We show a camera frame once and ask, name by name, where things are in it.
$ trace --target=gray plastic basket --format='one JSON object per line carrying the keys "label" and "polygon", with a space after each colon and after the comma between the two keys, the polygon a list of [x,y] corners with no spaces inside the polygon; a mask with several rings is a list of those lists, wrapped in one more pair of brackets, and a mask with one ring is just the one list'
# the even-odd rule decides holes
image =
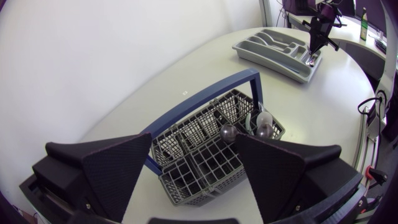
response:
{"label": "gray plastic basket", "polygon": [[[159,179],[174,205],[202,206],[246,178],[234,143],[221,140],[220,128],[233,124],[247,133],[251,113],[256,132],[259,112],[252,98],[231,90],[153,140],[152,155],[162,167]],[[272,127],[272,138],[280,139],[284,129],[275,118]]]}

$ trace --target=cable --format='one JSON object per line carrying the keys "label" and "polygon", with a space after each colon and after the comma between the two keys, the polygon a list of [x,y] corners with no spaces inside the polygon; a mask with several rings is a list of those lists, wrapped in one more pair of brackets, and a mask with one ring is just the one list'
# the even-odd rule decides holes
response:
{"label": "cable", "polygon": [[280,13],[282,12],[282,9],[283,9],[283,8],[284,8],[284,6],[282,6],[282,8],[279,10],[278,20],[276,20],[276,27],[278,27],[278,22],[279,22]]}
{"label": "cable", "polygon": [[362,105],[364,105],[365,103],[367,103],[367,102],[369,102],[369,101],[372,101],[372,100],[379,100],[379,101],[381,101],[382,98],[381,98],[381,97],[380,97],[380,98],[378,98],[378,97],[372,97],[372,98],[369,98],[369,99],[363,101],[362,103],[360,103],[360,104],[358,105],[358,112],[359,112],[360,114],[368,115],[368,116],[369,116],[369,115],[370,115],[369,113],[363,112],[363,111],[361,111],[359,108],[360,108]]}
{"label": "cable", "polygon": [[42,217],[40,217],[40,215],[38,215],[38,217],[40,218],[40,220],[42,221],[42,223],[45,223],[44,221],[43,221],[43,219],[42,219]]}

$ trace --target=white table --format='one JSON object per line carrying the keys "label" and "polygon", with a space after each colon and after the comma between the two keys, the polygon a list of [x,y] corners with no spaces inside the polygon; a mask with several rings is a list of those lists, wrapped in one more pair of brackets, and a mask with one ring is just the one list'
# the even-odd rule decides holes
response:
{"label": "white table", "polygon": [[[198,91],[253,67],[261,73],[265,107],[286,129],[282,140],[318,146],[339,144],[343,149],[340,157],[351,164],[360,122],[356,107],[374,96],[365,74],[344,51],[335,52],[330,46],[322,48],[318,71],[305,85],[238,58],[231,46],[261,29],[233,32],[196,49],[133,93],[82,141],[137,134]],[[309,41],[309,34],[300,30],[268,29]],[[248,83],[238,89],[251,95]],[[200,208],[174,207],[157,176],[144,167],[123,222],[146,223],[150,217],[180,220],[235,217],[241,223],[262,223],[248,180]]]}

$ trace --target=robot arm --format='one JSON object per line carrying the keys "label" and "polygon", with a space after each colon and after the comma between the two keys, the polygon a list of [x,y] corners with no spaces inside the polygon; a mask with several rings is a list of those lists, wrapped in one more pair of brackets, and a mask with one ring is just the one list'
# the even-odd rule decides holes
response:
{"label": "robot arm", "polygon": [[313,55],[316,51],[321,49],[323,46],[331,44],[335,50],[339,49],[339,46],[328,38],[331,28],[341,27],[340,17],[342,16],[337,5],[333,1],[315,1],[308,0],[308,5],[313,12],[311,22],[303,21],[303,25],[310,27],[310,55]]}

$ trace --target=metal spoon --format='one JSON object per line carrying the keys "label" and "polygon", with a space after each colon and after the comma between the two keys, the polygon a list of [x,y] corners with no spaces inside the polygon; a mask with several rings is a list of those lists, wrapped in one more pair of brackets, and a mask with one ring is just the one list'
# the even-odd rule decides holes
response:
{"label": "metal spoon", "polygon": [[230,124],[224,124],[220,129],[220,137],[224,142],[227,143],[235,142],[235,138],[238,133],[238,129]]}
{"label": "metal spoon", "polygon": [[273,133],[274,130],[272,129],[272,125],[269,123],[264,123],[257,128],[256,136],[261,139],[269,139],[272,137]]}
{"label": "metal spoon", "polygon": [[311,67],[315,66],[315,60],[317,59],[317,56],[311,55],[311,57],[305,62],[306,65],[309,65]]}

